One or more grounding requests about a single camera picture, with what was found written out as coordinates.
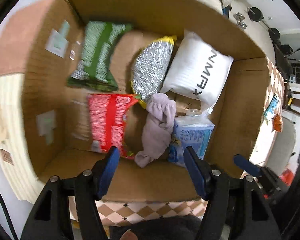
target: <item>cardboard box flap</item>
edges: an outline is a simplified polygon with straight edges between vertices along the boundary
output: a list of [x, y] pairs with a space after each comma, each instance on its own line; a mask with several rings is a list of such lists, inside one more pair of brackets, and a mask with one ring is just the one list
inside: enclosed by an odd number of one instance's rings
[[232, 177], [242, 174], [233, 156], [249, 159], [256, 143], [269, 80], [266, 58], [235, 61], [231, 67], [218, 127], [205, 159]]
[[237, 26], [196, 0], [68, 0], [82, 20], [130, 22], [135, 28], [183, 37], [184, 29], [235, 60], [265, 57]]
[[[105, 157], [88, 151], [67, 150], [59, 153], [40, 174], [44, 183], [58, 174], [61, 179], [76, 177], [85, 169], [91, 169], [96, 161]], [[154, 161], [146, 168], [134, 161], [120, 159], [104, 201], [118, 202], [171, 202], [200, 198], [185, 168], [167, 161]]]
[[[51, 3], [43, 4], [47, 6], [45, 9], [47, 13], [41, 19], [39, 31], [32, 37], [32, 46], [24, 61], [25, 76], [21, 97], [28, 152], [37, 175], [66, 146], [63, 110], [66, 102], [65, 83], [72, 62], [69, 58], [70, 51], [82, 28], [78, 16], [67, 0], [53, 0]], [[60, 31], [64, 21], [68, 22], [69, 29], [65, 37], [67, 44], [62, 58], [46, 48], [53, 30]], [[56, 127], [49, 134], [42, 136], [38, 132], [37, 116], [49, 111], [55, 112]]]

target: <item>lavender cloth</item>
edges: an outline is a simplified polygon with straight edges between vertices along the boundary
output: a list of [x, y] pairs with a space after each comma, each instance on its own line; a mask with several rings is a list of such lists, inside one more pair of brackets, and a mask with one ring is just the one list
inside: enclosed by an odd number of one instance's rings
[[176, 102], [166, 94], [155, 93], [147, 104], [148, 116], [142, 133], [143, 151], [135, 156], [138, 166], [144, 168], [158, 159], [169, 146], [176, 114]]

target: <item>metal screw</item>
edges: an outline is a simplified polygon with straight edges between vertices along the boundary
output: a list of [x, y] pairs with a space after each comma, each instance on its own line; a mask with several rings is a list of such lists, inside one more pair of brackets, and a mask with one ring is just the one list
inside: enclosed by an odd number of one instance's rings
[[251, 175], [247, 175], [246, 180], [249, 182], [253, 182], [253, 177]]
[[214, 176], [220, 176], [221, 172], [220, 172], [219, 170], [213, 170], [213, 171], [212, 171], [212, 174], [213, 174]]
[[84, 176], [90, 176], [92, 174], [92, 171], [91, 170], [85, 170], [83, 171], [82, 173]]
[[59, 179], [58, 176], [52, 176], [52, 177], [50, 178], [50, 181], [51, 181], [51, 182], [56, 182], [58, 179]]

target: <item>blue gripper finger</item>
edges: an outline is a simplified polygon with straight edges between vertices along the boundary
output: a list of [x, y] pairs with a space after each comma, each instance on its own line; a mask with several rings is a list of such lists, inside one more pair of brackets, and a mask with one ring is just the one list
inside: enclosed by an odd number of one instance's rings
[[243, 169], [253, 177], [260, 177], [260, 168], [253, 163], [249, 162], [245, 157], [240, 154], [233, 156], [233, 162], [240, 169]]
[[195, 161], [195, 159], [199, 161], [200, 159], [198, 158], [192, 147], [185, 148], [185, 150], [183, 151], [183, 159], [197, 194], [205, 199], [207, 195], [205, 191], [206, 182]]
[[115, 170], [119, 164], [120, 153], [117, 147], [111, 147], [107, 156], [107, 163], [99, 178], [98, 197], [101, 199], [107, 192]]

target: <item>orange object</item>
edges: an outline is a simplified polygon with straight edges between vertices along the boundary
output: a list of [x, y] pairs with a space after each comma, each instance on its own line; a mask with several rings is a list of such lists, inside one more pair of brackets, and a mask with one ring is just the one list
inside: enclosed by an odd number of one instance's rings
[[287, 184], [288, 186], [291, 185], [292, 181], [293, 181], [293, 178], [294, 178], [294, 174], [291, 170], [289, 169], [285, 169], [283, 171], [283, 173], [281, 174], [280, 176], [280, 179], [285, 183]]
[[282, 117], [278, 114], [276, 114], [273, 117], [273, 129], [276, 130], [277, 132], [282, 132]]

